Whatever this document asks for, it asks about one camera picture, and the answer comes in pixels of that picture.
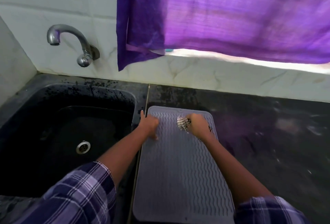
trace checkered sleeve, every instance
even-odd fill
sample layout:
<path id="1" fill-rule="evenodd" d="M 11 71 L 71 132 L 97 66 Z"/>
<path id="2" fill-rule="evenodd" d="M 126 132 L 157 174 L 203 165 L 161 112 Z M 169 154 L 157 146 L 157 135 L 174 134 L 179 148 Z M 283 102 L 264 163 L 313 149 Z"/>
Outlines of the checkered sleeve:
<path id="1" fill-rule="evenodd" d="M 310 224 L 305 215 L 283 198 L 252 197 L 235 214 L 235 224 Z"/>
<path id="2" fill-rule="evenodd" d="M 115 201 L 110 171 L 100 162 L 91 162 L 51 187 L 17 223 L 111 223 Z"/>

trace black sink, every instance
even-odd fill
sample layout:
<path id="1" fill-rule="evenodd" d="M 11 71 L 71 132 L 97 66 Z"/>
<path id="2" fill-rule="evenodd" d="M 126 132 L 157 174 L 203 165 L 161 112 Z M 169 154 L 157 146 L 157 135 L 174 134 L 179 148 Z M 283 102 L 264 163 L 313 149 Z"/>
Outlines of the black sink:
<path id="1" fill-rule="evenodd" d="M 128 92 L 72 84 L 33 94 L 0 129 L 0 195 L 41 197 L 65 174 L 95 161 L 130 133 L 135 102 Z M 90 147 L 77 149 L 84 141 Z"/>

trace faucet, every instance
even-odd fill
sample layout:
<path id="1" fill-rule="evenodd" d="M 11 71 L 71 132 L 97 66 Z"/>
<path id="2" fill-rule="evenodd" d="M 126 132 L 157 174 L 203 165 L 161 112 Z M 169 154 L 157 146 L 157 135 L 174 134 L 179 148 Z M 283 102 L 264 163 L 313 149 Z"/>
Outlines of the faucet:
<path id="1" fill-rule="evenodd" d="M 80 55 L 77 59 L 77 63 L 79 66 L 88 67 L 93 62 L 93 60 L 97 60 L 98 58 L 100 58 L 100 51 L 93 45 L 90 45 L 85 36 L 79 30 L 69 25 L 52 25 L 47 31 L 48 43 L 52 46 L 60 45 L 61 33 L 73 34 L 80 41 L 83 54 Z"/>

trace purple cloth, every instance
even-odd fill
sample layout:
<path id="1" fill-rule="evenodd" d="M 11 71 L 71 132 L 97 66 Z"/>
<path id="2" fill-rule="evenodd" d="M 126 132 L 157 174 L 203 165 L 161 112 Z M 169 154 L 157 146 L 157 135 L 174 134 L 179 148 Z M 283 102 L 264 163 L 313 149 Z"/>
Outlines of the purple cloth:
<path id="1" fill-rule="evenodd" d="M 328 63 L 330 0 L 118 0 L 117 34 L 119 69 L 178 48 Z"/>

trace gray drying mat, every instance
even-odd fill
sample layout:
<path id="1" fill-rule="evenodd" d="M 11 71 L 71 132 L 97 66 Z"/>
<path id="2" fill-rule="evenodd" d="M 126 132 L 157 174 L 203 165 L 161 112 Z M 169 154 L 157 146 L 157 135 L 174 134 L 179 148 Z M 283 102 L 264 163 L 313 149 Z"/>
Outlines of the gray drying mat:
<path id="1" fill-rule="evenodd" d="M 233 201 L 227 183 L 204 144 L 179 130 L 177 117 L 205 111 L 152 106 L 159 119 L 159 140 L 142 146 L 133 214 L 139 221 L 173 223 L 234 223 Z"/>

